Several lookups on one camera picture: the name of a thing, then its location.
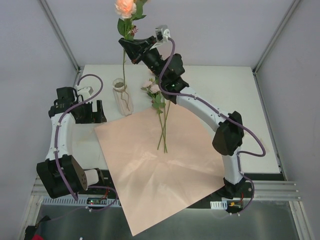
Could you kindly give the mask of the orange rose stem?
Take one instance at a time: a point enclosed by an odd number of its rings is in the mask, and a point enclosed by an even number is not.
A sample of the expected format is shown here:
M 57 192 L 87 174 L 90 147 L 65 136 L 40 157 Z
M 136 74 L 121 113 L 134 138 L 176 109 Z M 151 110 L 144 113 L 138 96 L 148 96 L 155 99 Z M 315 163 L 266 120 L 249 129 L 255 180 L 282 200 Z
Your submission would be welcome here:
M 168 124 L 167 123 L 168 123 L 168 116 L 170 112 L 171 102 L 168 100 L 165 100 L 162 104 L 163 104 L 163 108 L 159 108 L 157 110 L 159 123 L 161 127 L 161 134 L 157 144 L 157 150 L 159 150 L 161 144 L 163 144 L 163 152 L 167 154 L 168 153 L 168 148 L 167 148 L 167 125 Z
M 148 0 L 116 0 L 115 12 L 119 15 L 117 22 L 118 33 L 125 40 L 133 40 L 138 31 L 134 21 L 146 17 L 144 14 L 144 5 Z

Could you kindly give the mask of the pink wrapping paper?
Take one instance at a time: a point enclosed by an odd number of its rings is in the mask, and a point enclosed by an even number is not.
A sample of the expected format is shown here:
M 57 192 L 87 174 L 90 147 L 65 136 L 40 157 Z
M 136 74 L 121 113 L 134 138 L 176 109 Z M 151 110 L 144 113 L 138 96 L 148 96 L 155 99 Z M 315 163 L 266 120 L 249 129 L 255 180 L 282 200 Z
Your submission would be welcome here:
M 137 235 L 224 185 L 221 155 L 201 121 L 172 105 L 167 153 L 158 148 L 161 127 L 152 108 L 95 128 L 132 235 Z

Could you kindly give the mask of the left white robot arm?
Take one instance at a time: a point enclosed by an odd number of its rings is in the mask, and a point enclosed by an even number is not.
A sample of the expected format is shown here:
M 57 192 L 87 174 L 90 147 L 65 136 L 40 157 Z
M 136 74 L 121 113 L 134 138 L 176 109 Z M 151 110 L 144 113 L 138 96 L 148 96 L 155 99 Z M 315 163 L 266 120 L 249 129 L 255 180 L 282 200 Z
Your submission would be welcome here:
M 61 87 L 57 98 L 48 111 L 52 132 L 46 158 L 36 166 L 48 195 L 52 199 L 73 194 L 75 197 L 88 188 L 99 195 L 105 191 L 106 183 L 99 168 L 83 169 L 73 156 L 73 129 L 75 125 L 101 124 L 107 121 L 101 100 L 93 110 L 90 98 L 93 88 Z

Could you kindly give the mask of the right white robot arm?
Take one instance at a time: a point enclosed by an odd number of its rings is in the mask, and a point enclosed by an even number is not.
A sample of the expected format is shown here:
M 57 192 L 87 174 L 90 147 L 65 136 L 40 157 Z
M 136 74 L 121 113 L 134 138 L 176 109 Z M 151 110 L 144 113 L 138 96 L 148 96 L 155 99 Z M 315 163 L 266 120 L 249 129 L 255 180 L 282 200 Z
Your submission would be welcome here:
M 217 190 L 217 195 L 232 199 L 241 194 L 246 180 L 238 161 L 244 137 L 240 113 L 234 111 L 224 114 L 201 99 L 181 77 L 185 72 L 182 56 L 173 49 L 170 56 L 163 59 L 155 46 L 154 36 L 138 40 L 121 38 L 118 42 L 133 64 L 143 62 L 155 74 L 166 100 L 189 110 L 214 132 L 212 146 L 221 154 L 224 166 L 224 186 Z

